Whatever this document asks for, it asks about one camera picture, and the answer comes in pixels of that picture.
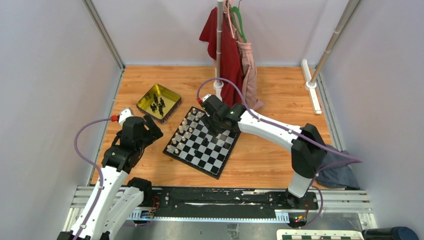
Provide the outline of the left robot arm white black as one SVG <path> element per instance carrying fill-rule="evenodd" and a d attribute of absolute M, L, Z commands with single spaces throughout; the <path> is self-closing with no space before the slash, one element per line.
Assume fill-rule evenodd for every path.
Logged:
<path fill-rule="evenodd" d="M 59 233 L 59 240 L 113 240 L 136 207 L 156 210 L 160 205 L 152 183 L 139 177 L 127 183 L 118 200 L 116 195 L 146 147 L 163 136 L 162 131 L 150 115 L 135 116 L 129 107 L 106 121 L 118 122 L 121 130 L 105 151 L 101 166 L 89 161 L 98 172 L 97 183 L 78 219 L 69 231 Z"/>

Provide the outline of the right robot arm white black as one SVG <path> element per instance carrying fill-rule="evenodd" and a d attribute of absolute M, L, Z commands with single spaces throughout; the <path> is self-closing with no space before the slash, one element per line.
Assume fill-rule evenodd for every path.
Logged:
<path fill-rule="evenodd" d="M 205 95 L 199 103 L 205 110 L 202 121 L 214 134 L 225 131 L 251 134 L 286 149 L 291 154 L 294 174 L 282 201 L 292 209 L 306 206 L 307 190 L 327 155 L 325 143 L 314 125 L 285 124 L 242 104 L 229 107 L 213 94 Z"/>

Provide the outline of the black pieces in tin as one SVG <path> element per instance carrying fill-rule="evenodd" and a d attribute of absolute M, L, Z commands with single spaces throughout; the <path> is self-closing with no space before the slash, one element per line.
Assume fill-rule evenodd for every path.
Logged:
<path fill-rule="evenodd" d="M 149 105 L 151 111 L 163 117 L 164 107 L 165 107 L 164 100 L 161 97 L 158 98 L 158 96 L 155 93 L 152 96 L 153 96 L 153 102 Z"/>

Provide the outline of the white chess pieces row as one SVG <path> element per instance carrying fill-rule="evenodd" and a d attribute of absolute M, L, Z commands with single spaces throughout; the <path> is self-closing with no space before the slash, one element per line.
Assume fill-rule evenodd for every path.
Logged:
<path fill-rule="evenodd" d="M 204 131 L 201 117 L 205 114 L 201 109 L 192 107 L 183 118 L 180 126 L 164 148 L 164 153 L 173 154 L 183 158 L 183 154 L 194 155 L 204 141 L 208 130 Z"/>

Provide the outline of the white clothes rack pole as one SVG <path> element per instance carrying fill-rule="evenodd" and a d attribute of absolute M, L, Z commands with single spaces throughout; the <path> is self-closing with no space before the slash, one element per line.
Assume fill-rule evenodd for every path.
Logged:
<path fill-rule="evenodd" d="M 222 25 L 223 25 L 223 13 L 224 13 L 224 0 L 217 0 L 217 22 L 216 22 L 216 65 L 215 65 L 215 82 L 213 87 L 216 92 L 216 96 L 222 100 L 222 88 L 224 83 L 220 80 L 221 75 L 221 36 L 222 36 Z"/>

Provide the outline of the black white chessboard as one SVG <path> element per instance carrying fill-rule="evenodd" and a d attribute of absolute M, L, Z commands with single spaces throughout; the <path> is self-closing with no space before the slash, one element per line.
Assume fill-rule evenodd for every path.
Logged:
<path fill-rule="evenodd" d="M 192 106 L 183 118 L 182 132 L 177 128 L 163 153 L 214 179 L 219 179 L 240 133 L 225 130 L 214 135 L 205 126 L 205 112 Z"/>

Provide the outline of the pink hanging garment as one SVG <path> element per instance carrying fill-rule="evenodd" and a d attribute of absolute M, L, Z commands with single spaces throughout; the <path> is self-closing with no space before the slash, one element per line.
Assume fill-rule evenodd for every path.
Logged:
<path fill-rule="evenodd" d="M 248 107 L 256 111 L 263 108 L 264 103 L 259 100 L 257 96 L 257 68 L 253 56 L 252 44 L 249 41 L 247 41 L 247 43 L 243 42 L 238 34 L 234 22 L 230 17 L 230 7 L 233 6 L 229 0 L 226 0 L 223 8 L 224 19 L 226 20 L 230 36 L 237 44 L 241 64 L 242 87 L 240 87 L 240 90 Z"/>

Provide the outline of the red hanging shirt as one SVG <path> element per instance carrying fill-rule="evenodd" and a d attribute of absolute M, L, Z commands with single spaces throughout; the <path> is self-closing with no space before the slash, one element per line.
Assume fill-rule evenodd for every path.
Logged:
<path fill-rule="evenodd" d="M 217 58 L 217 14 L 215 7 L 211 10 L 209 17 L 199 36 L 199 40 L 208 43 L 207 52 L 215 60 Z M 242 89 L 242 67 L 239 55 L 238 45 L 232 37 L 231 31 L 227 27 L 227 19 L 223 18 L 221 32 L 221 54 L 220 54 L 220 77 L 234 83 L 239 90 Z M 222 101 L 230 107 L 234 104 L 240 104 L 241 98 L 236 89 L 225 82 L 221 89 Z"/>

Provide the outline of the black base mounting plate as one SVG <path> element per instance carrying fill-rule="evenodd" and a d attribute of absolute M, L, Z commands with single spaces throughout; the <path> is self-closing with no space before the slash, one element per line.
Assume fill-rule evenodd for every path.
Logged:
<path fill-rule="evenodd" d="M 319 209 L 314 192 L 307 192 L 306 206 L 292 209 L 283 202 L 286 189 L 154 187 L 139 205 L 154 211 L 155 218 L 273 219 L 276 211 L 304 215 Z"/>

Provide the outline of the white rack foot bar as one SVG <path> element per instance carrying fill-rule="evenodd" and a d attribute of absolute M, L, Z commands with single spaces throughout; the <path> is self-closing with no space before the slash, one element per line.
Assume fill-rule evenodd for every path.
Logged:
<path fill-rule="evenodd" d="M 300 66 L 302 69 L 303 77 L 305 80 L 304 88 L 307 90 L 309 94 L 309 99 L 312 105 L 312 110 L 316 115 L 320 115 L 323 113 L 321 109 L 321 105 L 319 102 L 318 94 L 316 91 L 317 83 L 312 82 L 312 75 L 306 59 L 302 59 L 300 62 Z"/>

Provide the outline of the green clothes hanger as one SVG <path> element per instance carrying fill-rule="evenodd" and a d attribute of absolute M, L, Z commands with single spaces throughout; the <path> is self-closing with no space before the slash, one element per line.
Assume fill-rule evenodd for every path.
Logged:
<path fill-rule="evenodd" d="M 230 17 L 231 17 L 232 21 L 234 22 L 234 27 L 235 27 L 237 33 L 239 34 L 239 36 L 241 37 L 243 42 L 247 43 L 248 40 L 247 40 L 245 33 L 244 33 L 243 19 L 242 19 L 240 8 L 237 7 L 237 6 L 230 6 L 229 7 L 229 13 L 230 13 Z"/>

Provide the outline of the grey crumpled cloth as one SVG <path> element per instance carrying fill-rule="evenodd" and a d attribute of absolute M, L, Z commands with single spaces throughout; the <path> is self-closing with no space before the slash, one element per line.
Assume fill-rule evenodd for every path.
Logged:
<path fill-rule="evenodd" d="M 328 151 L 323 159 L 321 167 L 334 163 L 345 162 L 347 160 L 348 159 L 345 157 Z M 352 169 L 346 164 L 330 166 L 329 168 L 321 170 L 315 178 L 315 181 L 319 185 L 329 189 L 360 189 Z"/>

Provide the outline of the silver diagonal rack pole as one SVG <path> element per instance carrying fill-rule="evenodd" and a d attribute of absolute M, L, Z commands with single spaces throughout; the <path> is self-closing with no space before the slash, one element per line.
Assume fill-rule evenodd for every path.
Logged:
<path fill-rule="evenodd" d="M 321 70 L 324 68 L 334 46 L 336 45 L 339 37 L 341 36 L 344 28 L 347 26 L 351 18 L 355 15 L 359 5 L 362 3 L 362 0 L 349 0 L 346 4 L 345 9 L 343 10 L 343 13 L 336 25 L 336 27 L 333 30 L 333 33 L 329 39 L 329 42 L 327 43 L 327 46 L 320 57 L 316 67 L 315 71 L 312 76 L 312 82 L 316 83 L 317 78 Z"/>

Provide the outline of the dark blue object corner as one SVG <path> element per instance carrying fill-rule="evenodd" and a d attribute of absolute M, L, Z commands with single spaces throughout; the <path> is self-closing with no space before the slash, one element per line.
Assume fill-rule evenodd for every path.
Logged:
<path fill-rule="evenodd" d="M 365 229 L 361 233 L 365 240 L 419 240 L 418 235 L 405 226 Z"/>

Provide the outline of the aluminium frame rail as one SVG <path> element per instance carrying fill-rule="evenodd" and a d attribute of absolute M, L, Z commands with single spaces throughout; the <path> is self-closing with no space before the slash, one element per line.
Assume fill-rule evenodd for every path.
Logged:
<path fill-rule="evenodd" d="M 155 187 L 151 204 L 137 206 L 131 221 L 289 224 L 295 218 L 318 223 L 358 220 L 357 228 L 376 228 L 368 195 L 362 190 L 314 190 L 305 205 L 291 208 L 283 189 Z"/>

